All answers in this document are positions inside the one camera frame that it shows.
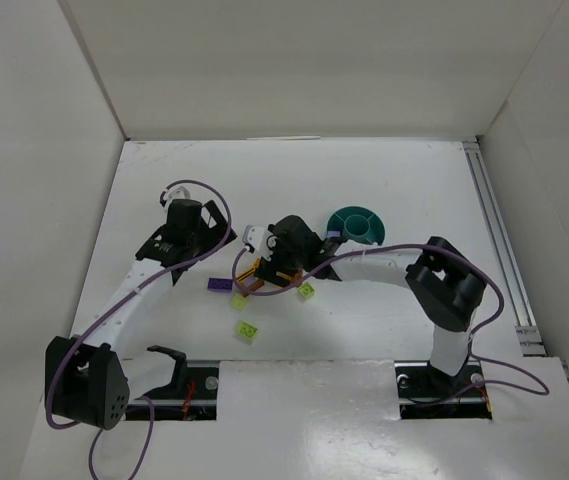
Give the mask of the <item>yellow black striped lego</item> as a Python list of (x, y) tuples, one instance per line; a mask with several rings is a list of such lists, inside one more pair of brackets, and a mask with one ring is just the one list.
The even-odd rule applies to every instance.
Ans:
[(255, 271), (259, 267), (259, 264), (260, 264), (260, 261), (256, 260), (248, 269), (246, 269), (245, 271), (243, 271), (242, 273), (240, 273), (236, 277), (236, 281), (240, 284), (243, 284), (249, 278), (253, 277), (255, 274)]

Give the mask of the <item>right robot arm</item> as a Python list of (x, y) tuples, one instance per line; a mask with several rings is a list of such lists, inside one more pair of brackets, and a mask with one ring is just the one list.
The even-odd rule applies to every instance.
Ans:
[(256, 276), (280, 287), (286, 276), (304, 272), (332, 281), (370, 281), (412, 292), (434, 324), (429, 363), (449, 377), (468, 359), (470, 325), (487, 282), (447, 240), (433, 236), (424, 248), (364, 245), (343, 235), (325, 239), (296, 215), (268, 227), (249, 226), (243, 235), (260, 257)]

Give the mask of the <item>brown lego brick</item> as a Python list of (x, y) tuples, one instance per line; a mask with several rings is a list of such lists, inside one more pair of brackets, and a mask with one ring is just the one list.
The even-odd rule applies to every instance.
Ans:
[(262, 279), (250, 278), (244, 282), (243, 286), (249, 292), (254, 292), (264, 286), (264, 281)]

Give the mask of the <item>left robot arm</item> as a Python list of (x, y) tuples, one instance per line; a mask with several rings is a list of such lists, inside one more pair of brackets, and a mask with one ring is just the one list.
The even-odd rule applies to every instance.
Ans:
[(156, 388), (184, 385), (184, 353), (159, 345), (132, 353), (129, 347), (153, 306), (180, 277), (235, 237), (225, 200), (170, 201), (165, 223), (138, 250), (93, 323), (80, 334), (56, 336), (47, 346), (44, 403), (50, 427), (86, 424), (110, 430), (130, 401)]

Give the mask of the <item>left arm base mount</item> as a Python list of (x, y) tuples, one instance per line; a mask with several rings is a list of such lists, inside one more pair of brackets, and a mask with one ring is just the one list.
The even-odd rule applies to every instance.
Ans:
[(146, 421), (214, 421), (220, 364), (190, 361), (185, 353), (158, 345), (122, 361), (130, 389), (125, 419)]

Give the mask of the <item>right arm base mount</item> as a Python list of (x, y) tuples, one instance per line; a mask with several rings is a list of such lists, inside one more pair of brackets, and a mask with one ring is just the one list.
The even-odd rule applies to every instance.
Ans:
[(454, 377), (427, 361), (396, 362), (394, 371), (402, 420), (492, 419), (486, 389), (473, 383), (483, 379), (477, 361)]

